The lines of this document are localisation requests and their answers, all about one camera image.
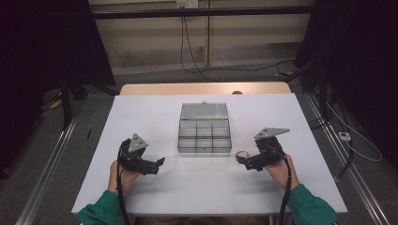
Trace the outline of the person's left hand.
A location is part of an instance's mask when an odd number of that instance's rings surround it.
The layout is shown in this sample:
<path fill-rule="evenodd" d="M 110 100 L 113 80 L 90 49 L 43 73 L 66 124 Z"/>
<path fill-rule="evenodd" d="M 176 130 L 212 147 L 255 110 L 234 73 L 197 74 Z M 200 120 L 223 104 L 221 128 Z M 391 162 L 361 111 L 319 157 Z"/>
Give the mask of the person's left hand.
<path fill-rule="evenodd" d="M 121 189 L 124 194 L 126 194 L 130 188 L 133 186 L 135 180 L 140 176 L 137 172 L 123 171 L 122 167 L 118 165 L 115 160 L 110 167 L 110 176 L 108 183 L 108 190 L 117 194 L 117 176 L 121 176 Z"/>

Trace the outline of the dark curtain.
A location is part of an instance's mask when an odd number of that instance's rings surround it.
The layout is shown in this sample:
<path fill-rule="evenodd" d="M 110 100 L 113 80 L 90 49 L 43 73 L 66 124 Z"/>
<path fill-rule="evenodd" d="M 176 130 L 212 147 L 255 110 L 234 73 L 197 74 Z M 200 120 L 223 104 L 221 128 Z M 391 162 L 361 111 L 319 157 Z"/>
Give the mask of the dark curtain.
<path fill-rule="evenodd" d="M 84 99 L 115 84 L 88 0 L 0 0 L 0 179 L 38 121 L 44 94 Z"/>
<path fill-rule="evenodd" d="M 398 168 L 398 0 L 314 0 L 295 64 L 322 58 L 328 78 Z"/>

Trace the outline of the black metal stand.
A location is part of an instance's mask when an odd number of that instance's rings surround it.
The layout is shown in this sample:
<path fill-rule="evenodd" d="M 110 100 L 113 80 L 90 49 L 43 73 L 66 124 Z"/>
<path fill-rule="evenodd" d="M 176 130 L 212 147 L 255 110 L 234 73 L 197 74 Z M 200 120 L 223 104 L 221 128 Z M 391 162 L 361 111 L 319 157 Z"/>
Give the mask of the black metal stand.
<path fill-rule="evenodd" d="M 283 81 L 290 83 L 295 79 L 300 80 L 301 89 L 304 92 L 312 92 L 318 86 L 319 91 L 319 111 L 321 116 L 326 120 L 328 119 L 328 106 L 327 106 L 327 70 L 322 64 L 322 60 L 318 57 L 310 60 L 307 64 L 300 67 L 292 75 L 289 75 Z"/>
<path fill-rule="evenodd" d="M 72 94 L 77 100 L 86 100 L 87 92 L 84 89 L 86 84 L 92 85 L 101 92 L 110 96 L 117 96 L 119 91 L 101 84 L 92 78 L 82 74 L 63 74 L 61 77 L 61 101 L 63 106 L 64 124 L 62 129 L 66 130 L 72 121 L 72 112 L 69 100 L 69 94 Z"/>

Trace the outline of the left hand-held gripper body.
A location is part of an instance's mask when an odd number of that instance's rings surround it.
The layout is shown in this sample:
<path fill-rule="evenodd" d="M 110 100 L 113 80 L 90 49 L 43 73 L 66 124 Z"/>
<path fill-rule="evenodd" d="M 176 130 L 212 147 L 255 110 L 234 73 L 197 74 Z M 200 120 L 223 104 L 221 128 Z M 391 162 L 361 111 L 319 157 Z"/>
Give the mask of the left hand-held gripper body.
<path fill-rule="evenodd" d="M 121 143 L 118 151 L 117 162 L 127 171 L 140 173 L 142 175 L 157 174 L 161 161 L 149 161 L 142 159 L 147 147 L 147 142 L 137 133 L 130 139 Z"/>

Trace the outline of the white wall socket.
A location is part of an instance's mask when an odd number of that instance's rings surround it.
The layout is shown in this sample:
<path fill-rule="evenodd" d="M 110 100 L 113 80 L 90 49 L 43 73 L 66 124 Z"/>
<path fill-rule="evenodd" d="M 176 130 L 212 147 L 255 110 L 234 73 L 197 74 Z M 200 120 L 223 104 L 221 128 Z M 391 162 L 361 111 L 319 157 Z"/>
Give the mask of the white wall socket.
<path fill-rule="evenodd" d="M 177 8 L 199 8 L 198 0 L 176 0 Z"/>

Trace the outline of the white table cover sheet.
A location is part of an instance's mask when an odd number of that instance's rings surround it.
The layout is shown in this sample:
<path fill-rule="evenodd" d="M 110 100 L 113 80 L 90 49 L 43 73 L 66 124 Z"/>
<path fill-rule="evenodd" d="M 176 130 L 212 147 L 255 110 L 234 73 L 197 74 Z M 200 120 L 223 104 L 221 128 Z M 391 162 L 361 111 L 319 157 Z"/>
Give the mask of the white table cover sheet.
<path fill-rule="evenodd" d="M 163 159 L 156 175 L 139 177 L 125 201 L 128 212 L 149 216 L 261 216 L 279 211 L 283 190 L 267 172 L 247 170 L 233 153 L 181 154 L 179 117 L 185 103 L 222 102 L 231 126 L 233 151 L 257 152 L 262 128 L 281 128 L 278 140 L 301 183 L 338 213 L 346 206 L 293 94 L 119 96 L 102 131 L 72 208 L 79 212 L 107 188 L 109 166 L 133 134 L 148 143 L 147 160 Z"/>

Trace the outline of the person's right hand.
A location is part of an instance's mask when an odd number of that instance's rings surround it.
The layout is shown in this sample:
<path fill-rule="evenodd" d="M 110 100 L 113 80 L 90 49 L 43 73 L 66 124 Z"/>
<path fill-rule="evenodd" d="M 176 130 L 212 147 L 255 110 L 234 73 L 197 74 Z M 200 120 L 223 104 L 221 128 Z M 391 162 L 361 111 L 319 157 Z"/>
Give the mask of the person's right hand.
<path fill-rule="evenodd" d="M 281 160 L 278 164 L 266 166 L 266 171 L 271 178 L 283 189 L 287 187 L 288 171 L 291 171 L 291 189 L 299 185 L 299 179 L 295 170 L 293 160 L 290 155 L 285 155 L 290 168 L 287 168 L 285 162 Z"/>

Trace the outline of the wooden table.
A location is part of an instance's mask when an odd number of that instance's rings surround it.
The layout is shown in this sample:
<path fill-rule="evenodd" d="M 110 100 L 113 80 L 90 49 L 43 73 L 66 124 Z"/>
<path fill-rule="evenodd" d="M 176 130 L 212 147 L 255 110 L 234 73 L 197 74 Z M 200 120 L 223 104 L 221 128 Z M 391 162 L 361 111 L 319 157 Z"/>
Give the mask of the wooden table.
<path fill-rule="evenodd" d="M 286 82 L 189 82 L 125 84 L 120 95 L 230 95 L 237 90 L 243 94 L 291 92 Z"/>

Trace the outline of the black horizontal metal bar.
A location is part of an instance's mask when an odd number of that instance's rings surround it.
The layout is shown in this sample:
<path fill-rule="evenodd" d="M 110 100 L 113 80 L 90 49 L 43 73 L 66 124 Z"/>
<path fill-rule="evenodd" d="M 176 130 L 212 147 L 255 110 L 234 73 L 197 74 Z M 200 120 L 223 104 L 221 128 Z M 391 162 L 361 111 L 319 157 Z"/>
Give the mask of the black horizontal metal bar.
<path fill-rule="evenodd" d="M 310 14 L 315 11 L 315 6 L 156 9 L 134 11 L 93 11 L 92 18 L 95 20 L 116 20 L 240 15 L 284 15 Z"/>

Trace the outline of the aluminium floor rail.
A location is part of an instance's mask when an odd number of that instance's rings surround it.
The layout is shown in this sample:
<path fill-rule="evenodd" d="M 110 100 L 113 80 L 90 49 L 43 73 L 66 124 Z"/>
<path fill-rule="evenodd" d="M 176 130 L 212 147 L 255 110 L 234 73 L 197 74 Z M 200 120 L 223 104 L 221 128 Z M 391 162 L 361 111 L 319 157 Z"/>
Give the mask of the aluminium floor rail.
<path fill-rule="evenodd" d="M 340 140 L 330 122 L 327 122 L 326 119 L 321 116 L 321 112 L 318 109 L 319 104 L 315 97 L 312 94 L 306 94 L 305 97 L 311 105 L 311 108 L 316 115 L 321 128 L 328 137 L 328 140 L 338 159 L 344 166 L 349 159 L 349 153 L 347 148 L 344 146 L 344 142 Z M 349 177 L 351 184 L 359 194 L 360 200 L 366 208 L 374 225 L 390 225 L 388 217 L 383 211 L 381 204 L 376 199 L 374 193 L 369 189 L 354 163 L 351 163 L 351 165 L 345 170 L 345 174 Z"/>
<path fill-rule="evenodd" d="M 33 225 L 33 221 L 38 212 L 38 209 L 43 201 L 44 195 L 49 188 L 50 182 L 53 179 L 55 169 L 62 157 L 69 139 L 76 125 L 78 116 L 71 118 L 68 125 L 61 132 L 61 135 L 54 147 L 54 150 L 48 159 L 39 180 L 35 184 L 22 212 L 20 213 L 15 225 Z"/>

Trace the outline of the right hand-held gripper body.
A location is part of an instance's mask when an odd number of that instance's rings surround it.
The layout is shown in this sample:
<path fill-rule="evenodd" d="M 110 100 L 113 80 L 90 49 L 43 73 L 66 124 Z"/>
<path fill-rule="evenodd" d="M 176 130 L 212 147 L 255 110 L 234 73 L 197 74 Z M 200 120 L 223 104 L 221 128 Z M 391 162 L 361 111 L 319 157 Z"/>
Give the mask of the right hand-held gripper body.
<path fill-rule="evenodd" d="M 277 135 L 289 132 L 288 128 L 264 127 L 255 136 L 254 141 L 259 150 L 256 156 L 248 157 L 247 164 L 262 166 L 277 164 L 284 156 Z"/>

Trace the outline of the clear plastic compartment box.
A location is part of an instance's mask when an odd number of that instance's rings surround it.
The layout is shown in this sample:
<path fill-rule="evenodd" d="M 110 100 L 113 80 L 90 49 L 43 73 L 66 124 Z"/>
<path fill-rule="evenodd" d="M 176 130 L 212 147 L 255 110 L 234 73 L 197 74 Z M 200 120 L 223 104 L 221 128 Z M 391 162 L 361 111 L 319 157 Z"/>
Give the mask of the clear plastic compartment box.
<path fill-rule="evenodd" d="M 177 149 L 179 153 L 230 153 L 232 141 L 227 105 L 205 101 L 183 103 Z"/>

